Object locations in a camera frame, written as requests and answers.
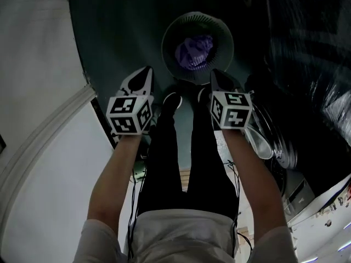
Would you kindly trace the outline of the person's left forearm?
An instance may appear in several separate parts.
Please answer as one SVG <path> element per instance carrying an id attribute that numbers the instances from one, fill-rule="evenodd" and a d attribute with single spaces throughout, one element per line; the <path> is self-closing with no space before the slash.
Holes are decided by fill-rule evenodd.
<path id="1" fill-rule="evenodd" d="M 121 137 L 90 197 L 87 219 L 99 220 L 115 233 L 140 141 L 140 135 Z"/>

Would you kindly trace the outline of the person's black trousers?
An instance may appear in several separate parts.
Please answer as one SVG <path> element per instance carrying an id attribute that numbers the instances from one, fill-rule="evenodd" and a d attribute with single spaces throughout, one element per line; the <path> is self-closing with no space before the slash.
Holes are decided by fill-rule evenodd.
<path id="1" fill-rule="evenodd" d="M 192 209 L 234 220 L 239 199 L 218 153 L 208 104 L 196 100 L 191 133 L 189 186 L 183 192 L 179 165 L 175 111 L 161 109 L 146 159 L 146 177 L 138 197 L 138 214 L 165 209 Z"/>

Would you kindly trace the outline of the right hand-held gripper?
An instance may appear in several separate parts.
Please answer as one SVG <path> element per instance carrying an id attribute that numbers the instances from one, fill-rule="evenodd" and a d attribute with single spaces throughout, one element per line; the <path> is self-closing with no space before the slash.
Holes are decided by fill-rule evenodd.
<path id="1" fill-rule="evenodd" d="M 239 81 L 225 71 L 213 69 L 210 73 L 212 100 L 210 114 L 220 129 L 245 129 L 253 106 L 251 97 L 242 92 Z"/>

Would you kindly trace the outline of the round dark laundry basket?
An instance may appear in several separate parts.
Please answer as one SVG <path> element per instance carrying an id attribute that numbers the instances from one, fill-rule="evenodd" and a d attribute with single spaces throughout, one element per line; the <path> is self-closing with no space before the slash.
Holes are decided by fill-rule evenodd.
<path id="1" fill-rule="evenodd" d="M 182 68 L 175 56 L 175 50 L 186 38 L 211 35 L 213 48 L 207 58 L 208 65 L 200 70 Z M 170 74 L 196 85 L 207 84 L 214 68 L 226 71 L 233 59 L 234 41 L 227 25 L 220 19 L 201 12 L 189 12 L 176 18 L 166 29 L 161 43 L 162 59 Z"/>

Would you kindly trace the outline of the person's black right shoe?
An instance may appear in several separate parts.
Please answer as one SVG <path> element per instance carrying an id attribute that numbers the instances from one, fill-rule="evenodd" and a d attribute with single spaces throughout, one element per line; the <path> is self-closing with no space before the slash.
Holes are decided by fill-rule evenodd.
<path id="1" fill-rule="evenodd" d="M 197 96 L 197 101 L 199 104 L 207 105 L 210 102 L 211 89 L 208 87 L 202 88 Z"/>

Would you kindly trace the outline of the person's right forearm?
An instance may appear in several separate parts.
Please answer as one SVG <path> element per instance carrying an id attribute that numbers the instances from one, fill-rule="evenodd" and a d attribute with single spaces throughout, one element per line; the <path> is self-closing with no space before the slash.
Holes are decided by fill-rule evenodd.
<path id="1" fill-rule="evenodd" d="M 269 231 L 287 225 L 281 193 L 244 135 L 230 129 L 223 129 L 222 133 L 252 209 L 254 242 L 257 243 Z"/>

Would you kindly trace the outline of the purple clothes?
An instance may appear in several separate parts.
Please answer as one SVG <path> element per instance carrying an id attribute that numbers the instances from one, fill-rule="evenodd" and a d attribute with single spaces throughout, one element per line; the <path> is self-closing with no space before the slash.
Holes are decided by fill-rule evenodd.
<path id="1" fill-rule="evenodd" d="M 211 35 L 186 38 L 175 50 L 178 64 L 189 71 L 200 70 L 208 65 L 207 58 L 213 48 Z"/>

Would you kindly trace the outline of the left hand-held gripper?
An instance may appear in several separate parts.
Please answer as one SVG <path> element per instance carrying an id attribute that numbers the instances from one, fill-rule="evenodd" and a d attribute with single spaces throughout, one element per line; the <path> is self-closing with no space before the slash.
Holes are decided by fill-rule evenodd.
<path id="1" fill-rule="evenodd" d="M 153 115 L 153 89 L 154 70 L 151 66 L 142 67 L 123 80 L 120 91 L 124 96 L 111 97 L 106 111 L 113 133 L 142 134 Z"/>

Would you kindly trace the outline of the person's black left shoe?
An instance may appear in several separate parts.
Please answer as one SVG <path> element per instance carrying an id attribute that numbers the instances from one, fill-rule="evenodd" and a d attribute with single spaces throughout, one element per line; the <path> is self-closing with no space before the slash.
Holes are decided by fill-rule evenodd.
<path id="1" fill-rule="evenodd" d="M 162 104 L 162 109 L 166 111 L 175 111 L 177 110 L 182 104 L 183 98 L 177 92 L 172 92 L 168 94 Z"/>

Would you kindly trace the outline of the person's white shirt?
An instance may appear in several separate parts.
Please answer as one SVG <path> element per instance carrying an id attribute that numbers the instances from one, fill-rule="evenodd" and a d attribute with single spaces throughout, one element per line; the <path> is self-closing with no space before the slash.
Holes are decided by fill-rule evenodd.
<path id="1" fill-rule="evenodd" d="M 111 228 L 87 220 L 73 263 L 236 263 L 233 228 L 229 217 L 207 211 L 148 211 L 136 219 L 130 259 Z"/>

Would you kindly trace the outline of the person's black shoe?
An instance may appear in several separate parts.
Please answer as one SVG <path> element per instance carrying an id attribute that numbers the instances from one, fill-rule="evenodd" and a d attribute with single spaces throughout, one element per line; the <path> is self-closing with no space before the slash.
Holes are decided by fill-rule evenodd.
<path id="1" fill-rule="evenodd" d="M 207 105 L 210 102 L 211 89 L 208 87 L 202 88 L 197 96 L 197 101 L 199 104 Z"/>
<path id="2" fill-rule="evenodd" d="M 175 111 L 177 110 L 182 104 L 183 98 L 177 92 L 172 92 L 168 94 L 162 104 L 162 109 L 166 111 Z"/>

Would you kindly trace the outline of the black washing machine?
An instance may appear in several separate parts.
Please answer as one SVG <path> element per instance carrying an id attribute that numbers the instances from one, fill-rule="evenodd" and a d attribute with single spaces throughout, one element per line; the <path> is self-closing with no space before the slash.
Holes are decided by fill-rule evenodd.
<path id="1" fill-rule="evenodd" d="M 351 174 L 351 148 L 311 110 L 283 93 L 269 76 L 250 75 L 253 127 L 265 138 L 288 221 Z"/>

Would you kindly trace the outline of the plastic-wrapped black appliance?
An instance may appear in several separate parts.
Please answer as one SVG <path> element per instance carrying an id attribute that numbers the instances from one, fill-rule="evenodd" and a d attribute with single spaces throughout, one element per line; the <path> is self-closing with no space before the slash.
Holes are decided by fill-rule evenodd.
<path id="1" fill-rule="evenodd" d="M 267 0 L 276 84 L 351 146 L 351 0 Z"/>

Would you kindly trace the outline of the white door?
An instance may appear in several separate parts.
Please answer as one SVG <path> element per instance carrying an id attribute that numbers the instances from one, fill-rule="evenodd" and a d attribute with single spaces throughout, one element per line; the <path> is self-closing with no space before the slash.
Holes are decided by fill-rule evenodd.
<path id="1" fill-rule="evenodd" d="M 69 0 L 0 0 L 0 197 L 21 186 L 47 143 L 93 94 Z"/>

